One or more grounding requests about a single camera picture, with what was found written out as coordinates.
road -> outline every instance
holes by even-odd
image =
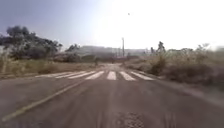
[[[116,64],[0,81],[1,128],[223,128],[224,108]]]

hazy sky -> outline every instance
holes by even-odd
[[[127,48],[224,45],[222,0],[0,0],[0,32],[24,25],[70,44]]]

green tree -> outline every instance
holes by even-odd
[[[76,50],[80,49],[80,46],[77,44],[69,46],[68,49],[65,50],[65,52],[76,52]]]
[[[166,52],[163,42],[159,42],[157,52]]]
[[[62,47],[57,41],[36,36],[26,27],[9,27],[6,32],[8,36],[0,37],[0,45],[9,49],[10,56],[15,59],[43,59],[54,55]]]

utility pole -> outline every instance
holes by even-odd
[[[124,57],[124,37],[122,37],[122,52],[123,52],[123,57]]]

road marking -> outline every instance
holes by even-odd
[[[128,75],[127,73],[125,72],[120,72],[120,74],[124,77],[125,80],[127,81],[135,81],[135,78],[131,77],[130,75]]]
[[[100,77],[103,73],[104,73],[104,71],[100,71],[100,72],[98,72],[98,73],[95,73],[95,74],[93,74],[92,76],[87,77],[86,80],[93,80],[93,79],[96,79],[96,78]]]
[[[89,75],[89,74],[93,74],[93,73],[95,73],[95,71],[91,71],[91,72],[83,73],[83,74],[76,75],[76,76],[71,76],[71,77],[68,77],[68,78],[69,78],[69,79],[75,79],[75,78],[79,78],[79,77],[87,76],[87,75]]]
[[[70,76],[74,76],[74,75],[78,75],[78,74],[82,74],[82,73],[86,73],[86,71],[75,72],[75,73],[72,73],[72,74],[68,74],[68,75],[62,75],[62,76],[58,76],[58,77],[55,77],[55,78],[64,78],[64,77],[70,77]]]
[[[108,80],[116,80],[117,78],[116,78],[115,72],[110,71],[109,74],[108,74],[108,76],[107,76],[107,79]]]
[[[59,75],[65,75],[71,72],[63,72],[63,73],[54,73],[54,74],[46,74],[46,75],[39,75],[39,76],[35,76],[35,77],[55,77],[55,76],[59,76]]]
[[[136,72],[131,72],[131,73],[134,74],[134,75],[136,75],[136,76],[138,76],[138,77],[140,77],[140,78],[142,78],[142,79],[144,79],[144,80],[154,80],[154,79],[152,79],[152,78],[150,78],[150,77],[141,75],[141,74],[136,73]]]
[[[39,100],[39,101],[33,102],[33,103],[31,103],[31,104],[29,104],[27,106],[24,106],[24,107],[16,110],[15,112],[13,112],[11,114],[4,116],[2,118],[2,122],[6,122],[6,121],[9,121],[9,120],[11,120],[13,118],[16,118],[16,117],[24,114],[25,112],[27,112],[27,111],[29,111],[29,110],[31,110],[31,109],[33,109],[33,108],[43,104],[43,103],[46,103],[46,102],[52,100],[56,96],[59,96],[59,95],[65,93],[65,92],[69,91],[70,89],[74,88],[75,86],[78,86],[78,85],[82,84],[83,82],[85,82],[85,81],[81,81],[81,82],[79,82],[77,84],[65,87],[64,89],[62,89],[62,90],[60,90],[60,91],[58,91],[58,92],[56,92],[56,93],[54,93],[52,95],[49,95],[49,96],[47,96],[46,98],[44,98],[42,100]]]

